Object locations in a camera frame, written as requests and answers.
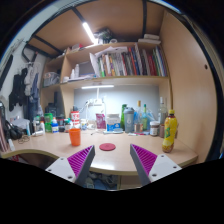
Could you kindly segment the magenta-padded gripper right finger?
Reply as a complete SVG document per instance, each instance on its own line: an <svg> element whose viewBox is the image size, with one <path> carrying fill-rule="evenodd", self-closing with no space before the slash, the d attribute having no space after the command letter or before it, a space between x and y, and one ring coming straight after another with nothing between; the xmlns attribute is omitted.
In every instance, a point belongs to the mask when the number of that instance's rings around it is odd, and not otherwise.
<svg viewBox="0 0 224 224"><path fill-rule="evenodd" d="M143 186L181 170L181 167L165 154L156 155L134 144L130 145L130 155Z"/></svg>

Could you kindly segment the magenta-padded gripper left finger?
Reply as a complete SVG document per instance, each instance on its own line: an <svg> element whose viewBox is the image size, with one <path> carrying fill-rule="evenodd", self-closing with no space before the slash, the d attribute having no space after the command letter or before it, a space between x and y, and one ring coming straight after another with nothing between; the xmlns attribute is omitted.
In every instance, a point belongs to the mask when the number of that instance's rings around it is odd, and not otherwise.
<svg viewBox="0 0 224 224"><path fill-rule="evenodd" d="M79 186L83 186L94 156L95 147L91 145L68 158L59 157L46 171Z"/></svg>

